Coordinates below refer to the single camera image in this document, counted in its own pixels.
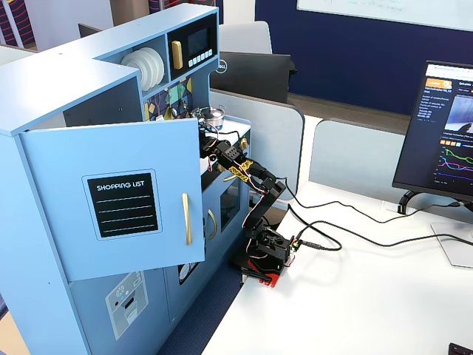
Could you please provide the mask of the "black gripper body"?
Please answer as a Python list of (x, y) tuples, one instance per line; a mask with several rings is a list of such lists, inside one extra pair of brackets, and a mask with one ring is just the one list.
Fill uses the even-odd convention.
[(217, 158), (222, 154), (219, 148), (221, 141), (218, 138), (207, 136), (203, 130), (199, 131), (200, 157), (209, 158), (215, 155)]

